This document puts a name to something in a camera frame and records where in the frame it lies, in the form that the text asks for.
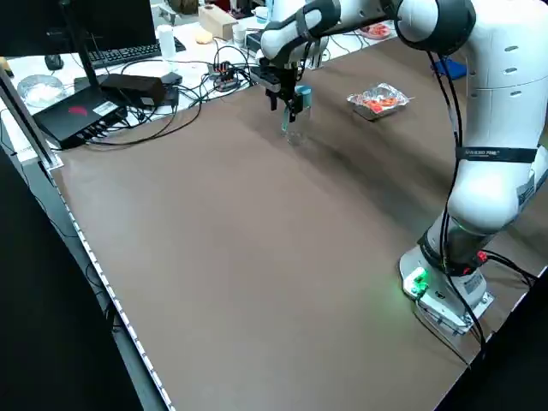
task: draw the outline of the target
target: red object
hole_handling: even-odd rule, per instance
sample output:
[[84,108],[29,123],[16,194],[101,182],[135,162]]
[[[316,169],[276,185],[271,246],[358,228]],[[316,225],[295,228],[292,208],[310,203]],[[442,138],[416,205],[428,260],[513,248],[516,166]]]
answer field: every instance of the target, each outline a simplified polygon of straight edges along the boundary
[[72,107],[69,107],[68,112],[70,114],[78,114],[79,116],[87,116],[86,107],[82,107],[81,105],[74,105]]
[[487,256],[487,253],[485,253],[483,251],[478,251],[478,259],[482,263],[486,263],[487,260],[489,259],[489,257]]
[[360,31],[363,37],[373,40],[382,40],[390,36],[390,29],[382,23],[363,27]]

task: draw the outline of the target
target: mouse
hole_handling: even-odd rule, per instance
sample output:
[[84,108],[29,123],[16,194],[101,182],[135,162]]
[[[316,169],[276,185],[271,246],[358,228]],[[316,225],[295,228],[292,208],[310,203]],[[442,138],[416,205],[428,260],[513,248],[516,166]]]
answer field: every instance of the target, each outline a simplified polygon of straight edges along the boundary
[[48,70],[57,71],[63,68],[64,62],[58,54],[50,54],[49,56],[44,56],[45,65]]

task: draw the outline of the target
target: white cup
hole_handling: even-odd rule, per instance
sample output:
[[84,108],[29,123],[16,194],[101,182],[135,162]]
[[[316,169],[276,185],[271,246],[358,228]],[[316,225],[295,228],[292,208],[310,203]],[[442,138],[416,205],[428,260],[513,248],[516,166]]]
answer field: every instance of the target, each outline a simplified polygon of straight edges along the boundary
[[246,40],[246,28],[239,23],[232,26],[232,39],[235,45],[243,47]]

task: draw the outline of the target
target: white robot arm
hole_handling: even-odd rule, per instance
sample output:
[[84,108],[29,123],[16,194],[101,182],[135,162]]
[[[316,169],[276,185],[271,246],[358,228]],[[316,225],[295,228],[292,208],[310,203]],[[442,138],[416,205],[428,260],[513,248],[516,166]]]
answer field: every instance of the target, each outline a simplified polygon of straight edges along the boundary
[[[548,102],[548,7],[540,0],[276,0],[275,6],[279,21],[266,27],[261,47],[278,69],[321,52],[325,36],[387,18],[396,21],[398,37],[410,47],[444,56],[464,53],[467,127],[448,202],[448,249],[452,283],[479,317],[492,298],[478,251],[515,221],[548,176],[548,153],[538,148]],[[420,303],[465,332],[470,318],[440,259],[442,216],[402,257],[400,272],[404,291],[414,299],[417,276],[427,273],[429,289]]]

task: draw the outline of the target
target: snack package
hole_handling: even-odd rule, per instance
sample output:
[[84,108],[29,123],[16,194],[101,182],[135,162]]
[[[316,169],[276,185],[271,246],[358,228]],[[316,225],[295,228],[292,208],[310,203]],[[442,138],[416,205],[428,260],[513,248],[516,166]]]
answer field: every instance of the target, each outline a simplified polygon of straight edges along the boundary
[[347,101],[356,113],[373,121],[400,110],[409,98],[391,85],[381,83],[362,94],[350,94]]

